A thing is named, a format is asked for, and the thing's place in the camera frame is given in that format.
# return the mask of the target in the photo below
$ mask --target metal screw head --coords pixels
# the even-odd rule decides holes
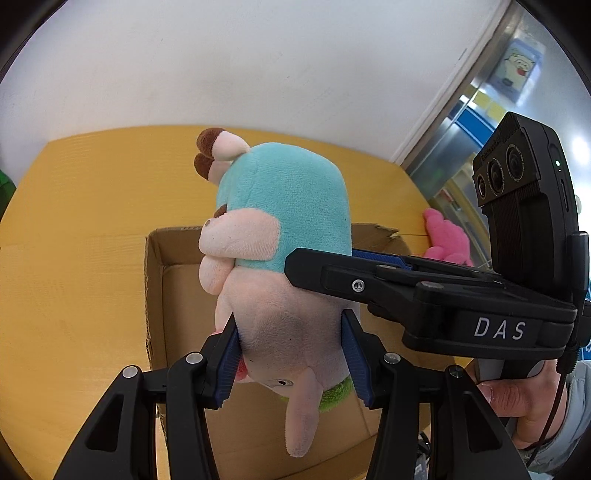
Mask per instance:
[[[400,355],[393,352],[388,352],[384,355],[384,361],[390,365],[396,365],[400,361]]]
[[[464,369],[462,367],[460,367],[460,365],[452,365],[449,368],[449,374],[452,377],[460,378],[460,377],[464,376]]]
[[[203,355],[199,352],[193,352],[186,356],[185,360],[188,364],[195,365],[203,361]]]
[[[433,281],[422,281],[421,285],[427,288],[434,288],[435,290],[441,290],[443,288],[443,285],[441,285],[440,283],[435,283]]]
[[[138,368],[134,367],[133,365],[130,365],[128,367],[125,367],[123,369],[122,375],[125,378],[133,378],[138,374]]]
[[[365,282],[363,280],[357,279],[353,282],[351,287],[353,288],[353,291],[361,293],[365,290]]]

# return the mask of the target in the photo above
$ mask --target plush toy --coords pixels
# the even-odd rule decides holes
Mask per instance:
[[[472,267],[470,239],[466,232],[451,221],[444,220],[441,212],[435,209],[425,210],[423,217],[432,245],[424,257]]]
[[[319,412],[352,390],[340,318],[347,308],[359,317],[359,305],[293,287],[284,263],[298,247],[351,255],[345,182],[329,160],[292,145],[250,148],[209,128],[197,147],[195,169],[219,185],[217,211],[199,241],[199,280],[219,295],[216,331],[234,313],[243,353],[236,380],[288,399],[285,444],[291,456],[303,456]]]

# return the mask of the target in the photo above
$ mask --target blue gripper pad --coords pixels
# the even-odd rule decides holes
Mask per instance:
[[[357,341],[355,333],[349,323],[349,318],[345,312],[341,315],[341,330],[340,341],[345,354],[345,360],[349,367],[349,373],[355,386],[357,396],[363,400],[366,407],[369,407],[374,402],[374,393],[371,386],[371,373],[369,366],[365,361],[363,350]]]
[[[241,358],[242,348],[240,347],[240,339],[238,338],[238,329],[234,324],[230,340],[222,352],[222,357],[217,366],[216,388],[213,398],[218,408],[230,397]]]
[[[412,270],[412,267],[404,263],[402,258],[400,258],[398,255],[379,254],[367,250],[353,249],[352,256],[357,258],[364,258],[366,260],[374,260],[376,262],[380,262],[386,265],[396,265],[397,267],[404,268],[406,270]]]

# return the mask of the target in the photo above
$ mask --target wooden table surface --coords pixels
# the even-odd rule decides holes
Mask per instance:
[[[145,239],[156,228],[202,225],[214,211],[215,186],[193,170],[202,129],[124,128],[50,142],[0,223],[0,431],[34,480],[53,477],[123,366],[148,369]],[[428,248],[427,202],[400,167],[334,145],[233,131],[251,145],[278,141],[327,157],[343,173],[354,223],[397,228],[413,254]]]

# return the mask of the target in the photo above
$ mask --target human hand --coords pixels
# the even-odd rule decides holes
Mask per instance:
[[[466,368],[476,381],[475,362]],[[556,373],[556,360],[546,360],[541,372],[535,377],[522,380],[494,380],[478,385],[492,409],[500,418],[517,418],[517,428],[513,443],[519,450],[530,447],[540,439],[540,435],[554,403],[560,375]],[[566,416],[568,394],[562,392],[560,406],[552,422],[546,439],[556,435]]]

